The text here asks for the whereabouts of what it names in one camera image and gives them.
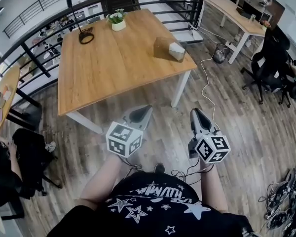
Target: wooden table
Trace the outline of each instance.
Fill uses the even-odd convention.
[[[0,129],[1,129],[5,119],[8,119],[11,122],[14,122],[22,127],[25,127],[29,130],[34,131],[35,127],[32,124],[25,122],[25,120],[29,120],[30,116],[19,113],[16,110],[11,108],[11,104],[12,104],[15,93],[20,95],[26,101],[33,104],[36,108],[40,108],[40,104],[38,102],[34,101],[32,98],[30,98],[28,95],[26,95],[23,91],[21,91],[17,88],[18,82],[19,82],[19,77],[20,77],[20,68],[17,66],[14,66],[14,67],[10,68],[4,74],[4,76],[2,77],[2,79],[0,81],[0,92],[3,92],[3,89],[6,85],[8,85],[8,87],[11,90],[11,95],[10,95],[9,99],[4,103],[4,106],[2,108],[2,119],[0,120]]]
[[[94,40],[79,44],[79,31],[66,34],[58,78],[58,114],[67,115],[96,133],[102,129],[77,110],[139,86],[171,77],[180,79],[172,99],[175,107],[183,92],[190,70],[197,65],[186,54],[179,63],[153,56],[157,37],[173,35],[147,9],[130,12],[127,27],[119,32],[106,20],[93,27]]]
[[[224,14],[224,17],[221,22],[221,27],[224,26],[225,18],[228,17],[232,22],[234,22],[237,26],[239,26],[244,34],[237,45],[236,48],[230,48],[233,50],[233,55],[229,59],[229,63],[232,64],[240,50],[242,49],[244,43],[250,35],[254,36],[265,36],[265,30],[262,29],[260,23],[255,20],[254,22],[250,22],[248,18],[243,17],[237,11],[237,5],[230,0],[204,0],[209,3],[220,12]]]

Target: metal railing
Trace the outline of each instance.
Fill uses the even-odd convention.
[[[92,6],[94,4],[98,4],[98,3],[102,3],[105,2],[107,0],[87,0],[87,1],[83,1],[75,6],[73,6],[73,10],[74,11],[78,11],[78,10],[82,10],[85,7],[89,7]],[[202,4],[203,4],[203,0],[191,0],[188,2],[189,6],[185,6],[186,1],[185,0],[156,0],[156,1],[150,1],[150,2],[142,2],[142,3],[136,3],[136,4],[124,4],[122,5],[120,8],[133,8],[133,10],[136,9],[141,9],[140,6],[143,5],[149,5],[149,4],[167,4],[169,5],[171,8],[174,8],[173,10],[168,10],[168,11],[157,11],[157,12],[153,12],[155,15],[160,15],[160,14],[168,14],[168,13],[177,13],[179,14],[182,19],[178,19],[178,20],[168,20],[168,21],[164,21],[163,24],[169,24],[169,23],[181,23],[181,22],[188,22],[190,24],[192,24],[193,26],[196,26],[197,24],[197,19],[201,13],[201,9],[202,9]],[[38,41],[36,44],[34,44],[33,46],[29,47],[25,44],[25,41],[28,40],[29,38],[31,38],[33,35],[38,35],[39,31],[44,29],[46,26],[50,25],[51,23],[55,22],[56,20],[58,20],[59,18],[63,18],[65,16],[68,16],[70,14],[72,14],[71,9],[67,8],[59,13],[57,13],[56,15],[53,15],[52,17],[46,19],[44,22],[42,22],[41,24],[39,24],[37,27],[35,27],[33,30],[30,30],[29,32],[27,32],[24,36],[22,36],[20,39],[18,39],[18,41],[2,56],[2,58],[0,59],[0,64],[3,63],[18,47],[22,47],[24,49],[24,52],[21,53],[19,55],[19,57],[17,57],[7,68],[5,71],[3,71],[2,74],[0,74],[0,76],[2,77],[2,75],[4,75],[4,73],[10,68],[12,67],[15,63],[18,62],[18,60],[24,56],[25,54],[28,55],[28,57],[30,58],[30,60],[28,62],[26,62],[22,67],[25,67],[27,65],[29,65],[30,63],[34,64],[34,67],[32,70],[28,71],[27,73],[25,73],[24,75],[22,75],[19,80],[21,82],[21,85],[19,86],[19,89],[23,88],[24,86],[28,85],[29,83],[33,82],[34,80],[36,80],[37,78],[41,77],[41,76],[46,76],[46,77],[50,77],[50,71],[54,70],[55,68],[57,68],[59,66],[59,64],[53,64],[52,66],[46,68],[45,65],[50,62],[52,59],[59,57],[61,55],[61,53],[59,52],[58,54],[54,55],[53,57],[44,60],[43,62],[40,62],[38,59],[46,54],[47,52],[50,52],[51,50],[53,50],[55,47],[57,47],[58,45],[61,45],[62,42],[57,42],[55,44],[53,44],[52,46],[46,48],[44,51],[38,53],[38,54],[33,54],[31,52],[31,50],[33,50],[33,48],[41,45],[44,41],[48,41],[49,39],[51,39],[53,36],[61,33],[63,30],[65,29],[72,29],[72,27],[74,27],[77,23],[81,24],[84,22],[87,22],[88,19],[92,19],[92,18],[96,18],[99,17],[100,15],[104,15],[107,13],[111,13],[113,11],[115,11],[115,9],[117,8],[110,8],[109,10],[103,10],[99,13],[90,15],[88,17],[79,19],[77,22],[73,22],[73,23],[69,23],[66,24],[63,28],[58,29],[56,31],[54,31],[52,34],[50,34],[49,36],[46,36],[44,38],[41,38],[40,41]],[[175,32],[175,31],[184,31],[188,28],[183,28],[183,29],[172,29],[170,31]],[[193,43],[193,42],[201,42],[201,41],[187,41],[188,43]],[[28,81],[24,81],[25,77],[27,75],[29,75],[29,73],[32,73],[33,71],[37,71],[40,70],[40,73],[33,76],[32,78],[30,78]]]
[[[38,0],[27,9],[20,13],[15,19],[12,20],[10,24],[3,30],[8,38],[11,38],[21,27],[23,27],[27,22],[29,22],[33,17],[45,11],[47,8],[53,4],[59,2],[60,0]]]

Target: trash bin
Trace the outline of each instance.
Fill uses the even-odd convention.
[[[213,56],[213,60],[216,63],[221,64],[221,63],[223,63],[223,61],[225,60],[225,58],[229,52],[230,52],[230,49],[228,46],[218,43],[216,46],[214,56]]]

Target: white flower pot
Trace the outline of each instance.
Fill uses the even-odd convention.
[[[112,30],[116,31],[116,32],[123,30],[125,27],[126,27],[125,20],[123,20],[122,22],[120,22],[118,24],[112,24]]]

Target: white star graphic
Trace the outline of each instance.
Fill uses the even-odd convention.
[[[129,205],[133,205],[132,203],[128,203],[129,199],[125,199],[125,200],[120,200],[120,199],[116,199],[116,203],[111,204],[108,207],[113,207],[113,206],[117,206],[118,212],[121,212],[121,210],[124,208],[124,206],[129,206]]]
[[[135,209],[127,207],[127,209],[129,210],[129,213],[127,214],[126,218],[133,218],[136,221],[136,223],[138,224],[141,216],[148,215],[145,212],[141,211],[141,208],[142,208],[141,205]]]
[[[158,184],[155,184],[154,181],[151,183],[151,184],[148,184],[148,186],[155,186],[155,185],[158,185]]]
[[[168,233],[168,235],[170,235],[170,234],[172,234],[172,233],[175,233],[176,231],[174,231],[174,227],[169,227],[168,226],[168,228],[166,229],[166,230],[164,230],[165,232],[167,232]]]
[[[211,208],[207,208],[207,207],[203,207],[202,206],[202,202],[196,202],[195,204],[192,204],[192,203],[182,203],[182,204],[185,204],[188,209],[184,212],[184,213],[193,213],[194,216],[200,220],[201,217],[202,217],[202,212],[203,211],[210,211]]]
[[[183,190],[184,190],[184,188],[183,188],[183,186],[182,186],[182,185],[178,185],[178,188],[180,188],[180,189],[181,189],[181,191],[183,191]]]
[[[171,208],[168,204],[164,204],[161,208],[163,208],[165,211]]]

